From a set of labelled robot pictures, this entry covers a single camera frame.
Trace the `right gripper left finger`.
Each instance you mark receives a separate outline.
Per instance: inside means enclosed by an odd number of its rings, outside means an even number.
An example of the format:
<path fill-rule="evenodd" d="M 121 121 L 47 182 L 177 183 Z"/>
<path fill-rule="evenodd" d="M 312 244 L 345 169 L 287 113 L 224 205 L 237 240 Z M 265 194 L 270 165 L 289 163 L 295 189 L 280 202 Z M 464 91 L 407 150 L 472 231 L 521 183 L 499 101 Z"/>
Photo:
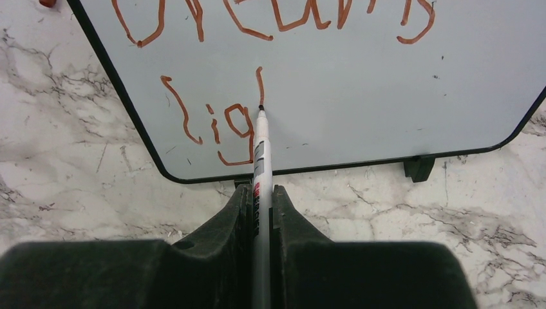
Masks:
<path fill-rule="evenodd" d="M 246 308 L 249 185 L 183 239 L 20 243 L 1 256 L 2 308 Z"/>

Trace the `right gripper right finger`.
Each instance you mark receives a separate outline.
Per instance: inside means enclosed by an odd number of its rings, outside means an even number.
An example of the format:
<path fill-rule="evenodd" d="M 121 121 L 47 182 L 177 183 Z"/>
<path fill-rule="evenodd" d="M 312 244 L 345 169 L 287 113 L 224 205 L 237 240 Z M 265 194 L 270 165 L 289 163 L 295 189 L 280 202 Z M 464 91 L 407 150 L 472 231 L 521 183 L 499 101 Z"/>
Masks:
<path fill-rule="evenodd" d="M 333 241 L 277 185 L 273 308 L 476 308 L 459 260 L 429 241 Z"/>

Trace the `white red marker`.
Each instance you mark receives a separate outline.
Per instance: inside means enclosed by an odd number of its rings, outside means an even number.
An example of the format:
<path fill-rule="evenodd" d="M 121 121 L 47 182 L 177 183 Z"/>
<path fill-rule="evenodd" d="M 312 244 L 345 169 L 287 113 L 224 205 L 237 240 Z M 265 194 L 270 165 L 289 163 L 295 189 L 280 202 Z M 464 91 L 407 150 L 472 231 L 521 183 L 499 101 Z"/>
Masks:
<path fill-rule="evenodd" d="M 268 120 L 263 104 L 259 105 L 255 133 L 252 307 L 270 308 L 270 209 L 272 207 L 272 160 Z"/>

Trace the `black framed whiteboard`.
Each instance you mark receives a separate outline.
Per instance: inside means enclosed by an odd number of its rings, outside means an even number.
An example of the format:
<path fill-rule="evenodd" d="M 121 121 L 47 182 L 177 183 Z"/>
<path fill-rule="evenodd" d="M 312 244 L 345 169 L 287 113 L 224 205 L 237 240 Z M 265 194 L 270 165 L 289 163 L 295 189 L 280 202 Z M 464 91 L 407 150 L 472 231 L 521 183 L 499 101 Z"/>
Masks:
<path fill-rule="evenodd" d="M 70 1 L 160 174 L 275 174 L 509 143 L 545 100 L 544 1 Z"/>

